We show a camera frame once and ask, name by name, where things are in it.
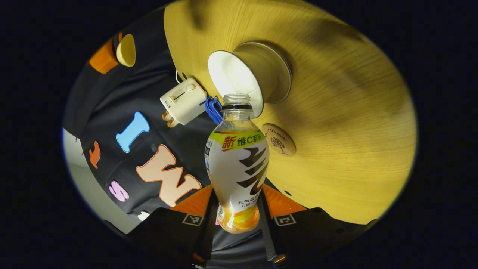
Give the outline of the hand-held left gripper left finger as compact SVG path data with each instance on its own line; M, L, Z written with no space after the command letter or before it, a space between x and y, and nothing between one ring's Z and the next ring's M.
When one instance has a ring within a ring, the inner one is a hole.
M217 209L209 185L171 209L156 209L127 238L163 265L204 268L211 259Z

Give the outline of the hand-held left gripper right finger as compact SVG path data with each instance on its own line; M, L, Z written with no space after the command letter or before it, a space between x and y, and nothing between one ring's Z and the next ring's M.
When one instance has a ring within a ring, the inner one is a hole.
M258 197L267 260L276 268L314 268L319 261L370 229L340 221L324 209L306 209L270 186Z

